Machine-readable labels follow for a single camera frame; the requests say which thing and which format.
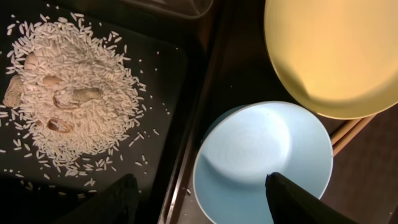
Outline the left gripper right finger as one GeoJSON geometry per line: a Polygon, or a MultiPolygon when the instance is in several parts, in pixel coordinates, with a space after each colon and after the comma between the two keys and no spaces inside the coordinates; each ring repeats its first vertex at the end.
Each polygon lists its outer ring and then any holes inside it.
{"type": "Polygon", "coordinates": [[[266,177],[265,188],[275,224],[356,224],[278,172],[266,177]]]}

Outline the yellow plate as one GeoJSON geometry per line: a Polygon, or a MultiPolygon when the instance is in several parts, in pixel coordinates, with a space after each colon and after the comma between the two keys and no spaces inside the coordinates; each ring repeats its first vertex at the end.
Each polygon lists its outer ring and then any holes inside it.
{"type": "Polygon", "coordinates": [[[397,0],[268,0],[264,35],[285,89],[328,118],[397,103],[397,0]]]}

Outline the rice grains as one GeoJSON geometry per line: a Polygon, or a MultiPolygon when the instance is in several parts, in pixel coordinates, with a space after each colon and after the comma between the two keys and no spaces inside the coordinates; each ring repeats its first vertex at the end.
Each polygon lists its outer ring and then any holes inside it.
{"type": "Polygon", "coordinates": [[[1,178],[95,193],[132,173],[149,196],[178,95],[160,87],[166,56],[78,13],[2,19],[1,178]]]}

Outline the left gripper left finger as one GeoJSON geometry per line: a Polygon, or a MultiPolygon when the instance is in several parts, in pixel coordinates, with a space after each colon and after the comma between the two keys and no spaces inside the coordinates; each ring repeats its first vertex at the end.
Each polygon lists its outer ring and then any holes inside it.
{"type": "Polygon", "coordinates": [[[59,218],[60,224],[133,224],[139,190],[133,174],[126,174],[85,203],[59,218]]]}

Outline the blue bowl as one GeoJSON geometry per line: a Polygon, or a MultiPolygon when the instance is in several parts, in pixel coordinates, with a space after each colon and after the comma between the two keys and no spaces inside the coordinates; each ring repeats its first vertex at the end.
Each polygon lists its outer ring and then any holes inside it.
{"type": "Polygon", "coordinates": [[[229,110],[208,129],[195,160],[196,200],[213,223],[271,223],[266,177],[278,172],[322,197],[333,170],[327,130],[293,103],[229,110]]]}

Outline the wooden chopstick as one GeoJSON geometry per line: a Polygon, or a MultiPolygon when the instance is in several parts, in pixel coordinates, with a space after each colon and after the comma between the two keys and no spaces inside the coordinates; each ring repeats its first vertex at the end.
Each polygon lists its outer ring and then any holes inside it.
{"type": "Polygon", "coordinates": [[[355,127],[348,131],[348,133],[345,134],[336,144],[332,145],[333,155],[336,156],[375,117],[376,115],[374,114],[372,116],[361,118],[361,121],[355,127]]]}
{"type": "Polygon", "coordinates": [[[361,119],[353,119],[345,122],[342,127],[338,128],[337,131],[331,136],[331,144],[336,144],[345,134],[348,133],[353,127],[355,127],[361,119]]]}

